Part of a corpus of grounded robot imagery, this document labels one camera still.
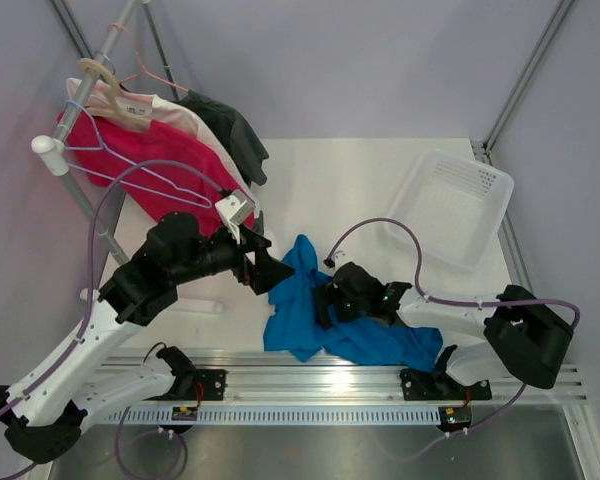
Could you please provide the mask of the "blue t shirt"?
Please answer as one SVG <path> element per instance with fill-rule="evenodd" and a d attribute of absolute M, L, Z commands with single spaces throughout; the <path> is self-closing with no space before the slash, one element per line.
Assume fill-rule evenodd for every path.
<path fill-rule="evenodd" d="M 266 351 L 288 351 L 302 362 L 324 351 L 358 365 L 433 370 L 443 346 L 439 330 L 384 327 L 366 316 L 336 321 L 325 330 L 318 323 L 314 289 L 327 285 L 331 277 L 319 270 L 316 250 L 306 235 L 296 237 L 283 262 L 295 273 L 268 294 L 274 313 L 263 333 Z"/>

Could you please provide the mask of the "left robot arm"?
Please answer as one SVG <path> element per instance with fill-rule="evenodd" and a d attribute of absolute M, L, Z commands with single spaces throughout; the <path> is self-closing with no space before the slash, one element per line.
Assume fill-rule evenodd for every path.
<path fill-rule="evenodd" d="M 19 382 L 0 385 L 0 422 L 11 448 L 46 464 L 113 413 L 147 399 L 186 398 L 194 390 L 196 368 L 175 346 L 123 374 L 89 379 L 114 350 L 177 301 L 178 286 L 230 271 L 261 295 L 292 277 L 293 267 L 269 255 L 270 245 L 245 226 L 236 235 L 221 227 L 205 237 L 192 214 L 162 217 L 53 352 Z"/>

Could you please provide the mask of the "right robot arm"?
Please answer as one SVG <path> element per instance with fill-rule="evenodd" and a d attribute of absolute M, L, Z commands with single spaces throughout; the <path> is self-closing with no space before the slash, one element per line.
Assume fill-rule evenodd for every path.
<path fill-rule="evenodd" d="M 441 298 L 418 280 L 383 283 L 336 251 L 327 275 L 304 235 L 283 262 L 293 274 L 268 294 L 263 346 L 302 362 L 325 352 L 357 365 L 404 365 L 444 397 L 504 377 L 550 390 L 573 339 L 576 324 L 553 309 L 575 305 L 518 285 L 493 297 Z"/>

